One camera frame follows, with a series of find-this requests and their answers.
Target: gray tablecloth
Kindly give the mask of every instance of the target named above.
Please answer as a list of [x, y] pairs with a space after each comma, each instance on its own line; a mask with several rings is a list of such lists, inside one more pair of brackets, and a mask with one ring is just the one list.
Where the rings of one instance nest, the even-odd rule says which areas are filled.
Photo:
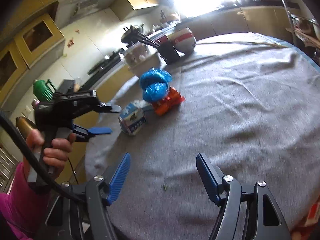
[[[206, 39], [270, 42], [253, 33]], [[208, 239], [218, 210], [196, 170], [205, 152], [213, 165], [240, 182], [263, 179], [292, 228], [320, 193], [320, 79], [292, 48], [252, 44], [197, 44], [166, 67], [171, 86], [186, 101], [166, 115], [147, 115], [135, 136], [121, 133], [116, 114], [98, 126], [111, 135], [90, 140], [88, 179], [124, 152], [132, 166], [119, 199], [108, 209], [128, 237], [143, 240]], [[142, 98], [137, 78], [119, 91], [122, 107]], [[241, 206], [236, 239], [243, 227]]]

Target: snack package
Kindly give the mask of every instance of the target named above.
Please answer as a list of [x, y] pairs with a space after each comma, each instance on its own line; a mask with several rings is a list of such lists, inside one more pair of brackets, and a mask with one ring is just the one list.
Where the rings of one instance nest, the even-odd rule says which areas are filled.
[[153, 83], [169, 83], [172, 76], [163, 69], [151, 68], [143, 73], [139, 80], [140, 87], [144, 90]]
[[168, 83], [153, 83], [145, 88], [142, 93], [142, 98], [149, 103], [155, 103], [166, 97], [168, 93]]
[[175, 88], [169, 87], [168, 95], [158, 102], [152, 103], [152, 105], [157, 115], [163, 115], [168, 112], [173, 106], [179, 105], [185, 100], [186, 99], [181, 96]]
[[136, 135], [145, 122], [143, 110], [132, 102], [119, 115], [121, 130], [128, 135]]

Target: wall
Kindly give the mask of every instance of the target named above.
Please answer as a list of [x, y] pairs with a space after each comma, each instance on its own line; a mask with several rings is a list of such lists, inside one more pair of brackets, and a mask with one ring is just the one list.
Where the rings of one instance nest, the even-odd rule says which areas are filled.
[[[159, 24], [160, 10], [121, 22], [110, 8], [81, 18], [76, 22], [61, 29], [66, 38], [63, 57], [52, 64], [39, 79], [50, 79], [58, 87], [64, 79], [81, 79], [83, 84], [89, 76], [87, 71], [99, 62], [105, 55], [111, 54], [119, 49], [121, 36], [124, 33], [123, 27], [145, 24], [145, 29], [152, 29], [153, 24]], [[68, 48], [69, 40], [74, 45]], [[22, 111], [28, 106], [32, 109], [31, 102], [35, 98], [33, 88], [30, 87], [21, 99], [20, 103], [12, 113], [10, 119], [15, 123], [15, 118], [22, 116]], [[34, 121], [33, 111], [28, 118]], [[7, 133], [2, 132], [1, 142], [7, 150], [18, 160], [22, 160], [22, 154], [14, 145]]]

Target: finger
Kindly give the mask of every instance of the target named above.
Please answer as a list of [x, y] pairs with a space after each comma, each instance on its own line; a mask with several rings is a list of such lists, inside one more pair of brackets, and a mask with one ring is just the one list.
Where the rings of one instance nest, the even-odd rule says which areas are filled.
[[72, 145], [67, 139], [55, 138], [52, 140], [51, 144], [53, 148], [60, 149], [68, 153], [72, 151]]
[[77, 135], [75, 133], [71, 133], [69, 135], [69, 142], [73, 144], [76, 141]]
[[49, 166], [54, 166], [56, 168], [64, 168], [64, 166], [66, 165], [66, 162], [65, 161], [62, 161], [62, 160], [58, 160], [56, 158], [50, 158], [50, 157], [47, 157], [47, 156], [44, 156], [43, 157], [43, 161], [49, 165]]
[[33, 129], [27, 139], [26, 143], [30, 149], [33, 149], [35, 146], [41, 146], [44, 144], [44, 139], [38, 129]]
[[68, 155], [66, 152], [59, 150], [59, 149], [54, 149], [54, 148], [46, 148], [43, 151], [44, 156], [50, 157], [50, 158], [56, 158], [61, 161], [67, 161], [68, 160]]

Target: blue gripper pad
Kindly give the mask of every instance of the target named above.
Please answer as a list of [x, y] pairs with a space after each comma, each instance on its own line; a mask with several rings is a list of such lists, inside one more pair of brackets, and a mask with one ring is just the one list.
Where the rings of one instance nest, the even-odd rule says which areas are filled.
[[88, 129], [88, 132], [98, 135], [98, 134], [110, 134], [112, 133], [112, 130], [109, 127], [91, 127]]
[[110, 206], [118, 199], [125, 178], [128, 175], [130, 164], [131, 156], [126, 153], [109, 183], [109, 195], [106, 199], [107, 206]]
[[221, 206], [224, 200], [220, 196], [223, 192], [222, 180], [204, 153], [197, 155], [196, 167], [209, 199], [216, 206]]

